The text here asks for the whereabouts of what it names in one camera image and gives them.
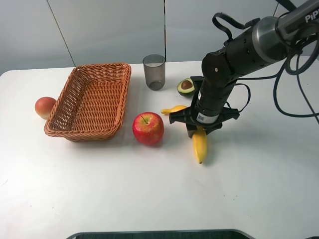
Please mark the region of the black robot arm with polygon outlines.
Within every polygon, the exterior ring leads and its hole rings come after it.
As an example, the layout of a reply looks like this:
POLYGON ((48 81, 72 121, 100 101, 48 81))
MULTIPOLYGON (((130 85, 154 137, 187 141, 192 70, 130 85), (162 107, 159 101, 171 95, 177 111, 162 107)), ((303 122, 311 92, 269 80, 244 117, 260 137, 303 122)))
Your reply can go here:
POLYGON ((302 66, 292 69, 290 61, 300 56, 304 47, 319 40, 319 3, 309 0, 299 7, 283 0, 287 12, 280 17, 256 18, 241 24, 224 13, 213 16, 213 24, 228 36, 222 49, 208 53, 202 60, 202 76, 193 77, 195 93, 188 108, 169 114, 170 123, 181 122, 192 136, 198 128, 209 134, 230 119, 237 119, 238 109, 227 100, 234 86, 248 75, 269 65, 283 62, 281 72, 298 76, 319 55, 315 48, 302 66))

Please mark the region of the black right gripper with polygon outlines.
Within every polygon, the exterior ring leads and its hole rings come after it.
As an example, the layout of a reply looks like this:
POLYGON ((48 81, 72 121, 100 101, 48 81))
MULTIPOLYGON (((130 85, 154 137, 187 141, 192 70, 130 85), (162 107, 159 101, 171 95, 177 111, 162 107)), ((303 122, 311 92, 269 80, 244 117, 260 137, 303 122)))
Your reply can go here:
POLYGON ((186 124, 187 134, 192 138, 197 126, 202 127, 206 135, 222 128, 222 123, 230 119, 238 119, 238 109, 226 108, 237 81, 218 88, 211 85, 203 76, 190 77, 195 86, 191 105, 183 110, 169 114, 169 123, 181 122, 186 124))

